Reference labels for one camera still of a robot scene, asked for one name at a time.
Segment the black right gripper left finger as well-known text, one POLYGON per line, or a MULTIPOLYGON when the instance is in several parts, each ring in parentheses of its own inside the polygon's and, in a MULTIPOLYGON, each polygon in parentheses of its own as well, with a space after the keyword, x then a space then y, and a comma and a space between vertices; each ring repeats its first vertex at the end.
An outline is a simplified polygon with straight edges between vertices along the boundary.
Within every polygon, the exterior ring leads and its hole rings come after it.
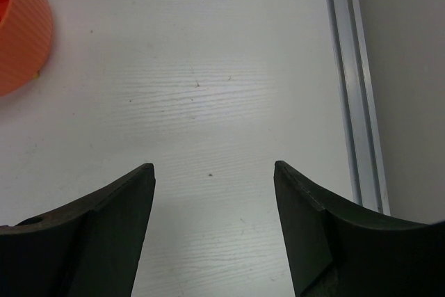
POLYGON ((145 163, 57 209, 1 226, 2 296, 130 296, 154 199, 145 163))

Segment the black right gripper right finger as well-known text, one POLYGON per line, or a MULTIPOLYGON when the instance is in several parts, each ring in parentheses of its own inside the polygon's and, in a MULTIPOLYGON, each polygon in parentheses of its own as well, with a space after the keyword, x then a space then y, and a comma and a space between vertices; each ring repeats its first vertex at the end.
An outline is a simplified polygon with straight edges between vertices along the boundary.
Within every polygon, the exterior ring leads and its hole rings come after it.
POLYGON ((444 295, 443 223, 366 209, 283 161, 274 185, 295 295, 444 295))

